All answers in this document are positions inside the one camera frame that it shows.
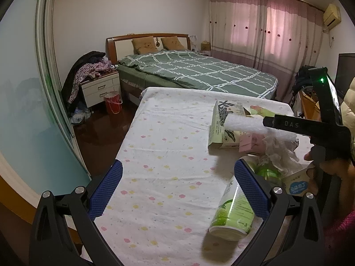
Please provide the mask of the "person's right hand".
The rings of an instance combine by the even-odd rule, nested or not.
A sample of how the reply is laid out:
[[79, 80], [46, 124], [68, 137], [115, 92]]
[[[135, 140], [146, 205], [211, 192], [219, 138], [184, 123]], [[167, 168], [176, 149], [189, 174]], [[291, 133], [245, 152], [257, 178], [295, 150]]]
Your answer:
[[335, 207], [326, 213], [328, 216], [325, 220], [322, 219], [323, 228], [328, 229], [354, 211], [354, 165], [350, 160], [335, 159], [320, 163], [319, 168], [323, 173], [337, 176], [341, 181]]

